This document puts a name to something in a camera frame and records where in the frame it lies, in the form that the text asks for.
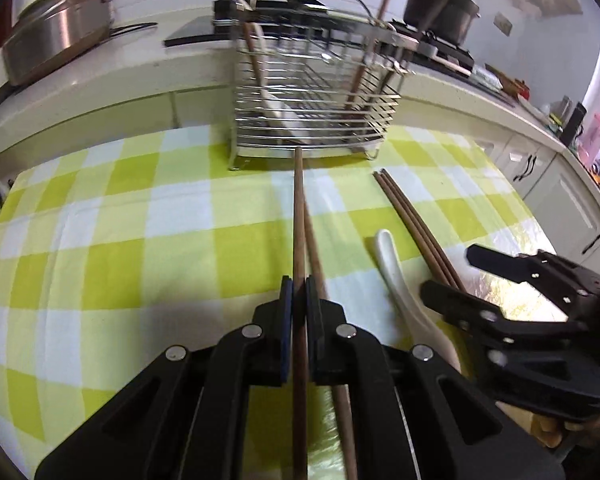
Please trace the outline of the person right hand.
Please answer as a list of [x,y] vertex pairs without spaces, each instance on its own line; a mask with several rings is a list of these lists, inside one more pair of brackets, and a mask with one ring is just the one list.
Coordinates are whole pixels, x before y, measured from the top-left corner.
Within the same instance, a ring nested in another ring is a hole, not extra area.
[[600,442],[600,416],[584,424],[575,424],[538,414],[532,415],[530,434],[546,448],[557,448],[570,432],[580,436],[580,445],[595,446]]

